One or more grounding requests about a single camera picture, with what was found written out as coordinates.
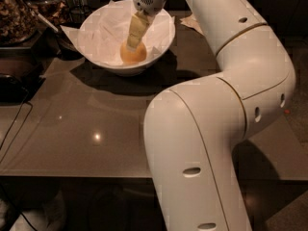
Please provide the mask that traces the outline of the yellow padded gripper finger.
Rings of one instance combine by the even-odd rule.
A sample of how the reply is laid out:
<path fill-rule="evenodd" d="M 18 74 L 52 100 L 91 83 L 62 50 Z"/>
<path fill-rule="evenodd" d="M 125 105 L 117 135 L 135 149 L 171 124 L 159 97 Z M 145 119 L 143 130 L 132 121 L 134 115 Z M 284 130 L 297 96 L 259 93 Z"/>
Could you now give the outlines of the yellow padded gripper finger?
<path fill-rule="evenodd" d="M 135 51 L 138 48 L 150 25 L 151 19 L 143 12 L 136 12 L 132 15 L 126 40 L 128 50 Z"/>

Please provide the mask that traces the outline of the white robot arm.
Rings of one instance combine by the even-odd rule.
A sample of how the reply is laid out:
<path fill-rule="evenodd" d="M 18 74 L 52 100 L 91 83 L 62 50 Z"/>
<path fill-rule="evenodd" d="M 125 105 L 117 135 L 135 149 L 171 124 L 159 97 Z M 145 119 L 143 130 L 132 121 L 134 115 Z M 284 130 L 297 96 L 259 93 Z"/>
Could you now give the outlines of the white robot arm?
<path fill-rule="evenodd" d="M 159 12 L 166 0 L 133 0 Z M 186 0 L 220 71 L 160 92 L 144 117 L 146 156 L 167 231 L 252 231 L 232 162 L 295 90 L 288 53 L 246 0 Z"/>

